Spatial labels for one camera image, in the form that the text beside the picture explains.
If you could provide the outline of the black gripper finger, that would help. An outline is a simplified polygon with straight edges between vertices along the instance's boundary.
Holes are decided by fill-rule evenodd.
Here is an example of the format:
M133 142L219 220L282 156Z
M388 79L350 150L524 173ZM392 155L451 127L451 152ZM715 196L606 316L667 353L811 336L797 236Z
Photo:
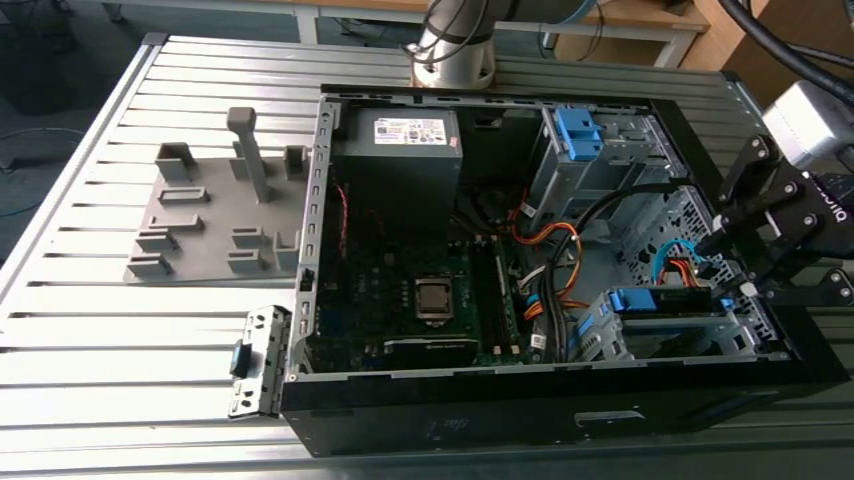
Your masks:
M729 251L745 238L757 237L766 223L765 212L791 200L799 187L770 187L778 172L782 155L773 138L754 134L746 141L715 194L717 214L713 232L695 247L699 255L717 255Z
M761 256L747 264L745 278L737 283L737 292L774 305L850 305L853 278L842 267L829 268L821 279L810 285L794 281L805 269L829 258L805 249L818 227L815 214L806 213L778 220L767 212L765 221L774 238L766 243Z

